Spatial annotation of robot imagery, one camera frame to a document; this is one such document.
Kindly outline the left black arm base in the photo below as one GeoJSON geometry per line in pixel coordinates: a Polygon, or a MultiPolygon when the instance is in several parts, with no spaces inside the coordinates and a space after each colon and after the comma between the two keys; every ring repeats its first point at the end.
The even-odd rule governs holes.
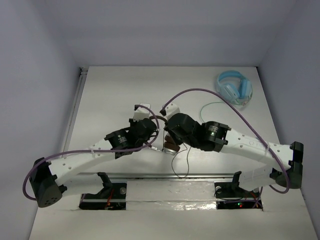
{"type": "Polygon", "coordinates": [[[105,172],[97,172],[96,174],[101,178],[103,188],[96,194],[84,193],[80,199],[80,203],[82,203],[85,199],[105,199],[108,198],[112,193],[113,184],[108,175],[105,172]]]}

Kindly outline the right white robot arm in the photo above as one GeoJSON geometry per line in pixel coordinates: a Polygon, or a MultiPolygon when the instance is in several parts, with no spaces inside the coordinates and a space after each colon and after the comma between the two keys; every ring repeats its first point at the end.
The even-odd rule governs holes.
{"type": "Polygon", "coordinates": [[[233,175],[233,184],[243,190],[273,184],[289,189],[302,186],[304,146],[300,142],[263,144],[228,125],[215,121],[198,123],[184,113],[168,117],[165,130],[177,145],[187,144],[201,151],[232,154],[262,163],[262,167],[233,175]]]}

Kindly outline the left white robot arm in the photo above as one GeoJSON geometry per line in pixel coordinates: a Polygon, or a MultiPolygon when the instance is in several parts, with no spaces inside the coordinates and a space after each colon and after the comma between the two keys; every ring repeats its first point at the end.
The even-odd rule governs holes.
{"type": "Polygon", "coordinates": [[[159,123],[149,118],[131,121],[84,150],[71,150],[37,159],[29,183],[38,207],[57,203],[70,191],[71,179],[100,163],[113,161],[149,147],[159,134],[159,123]]]}

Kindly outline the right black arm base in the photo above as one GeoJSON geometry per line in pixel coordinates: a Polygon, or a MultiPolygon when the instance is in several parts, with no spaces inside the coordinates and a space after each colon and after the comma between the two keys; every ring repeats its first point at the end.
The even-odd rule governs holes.
{"type": "Polygon", "coordinates": [[[214,196],[221,200],[240,200],[245,197],[244,190],[239,187],[241,171],[234,173],[231,182],[215,182],[214,196]]]}

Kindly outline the brown silver headphones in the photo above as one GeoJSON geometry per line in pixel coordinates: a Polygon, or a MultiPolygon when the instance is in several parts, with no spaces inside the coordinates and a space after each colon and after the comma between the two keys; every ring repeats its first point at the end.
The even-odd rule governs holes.
{"type": "MultiPolygon", "coordinates": [[[[166,125],[167,123],[167,119],[163,116],[160,116],[160,115],[156,115],[156,118],[161,121],[163,121],[166,125]]],[[[155,117],[154,116],[150,116],[149,117],[150,120],[154,120],[155,117]]],[[[165,153],[169,153],[169,154],[172,154],[172,155],[175,155],[179,152],[179,150],[181,149],[181,147],[179,145],[177,145],[173,138],[171,137],[171,135],[166,132],[165,130],[163,130],[163,145],[162,145],[162,152],[165,152],[165,153]]]]}

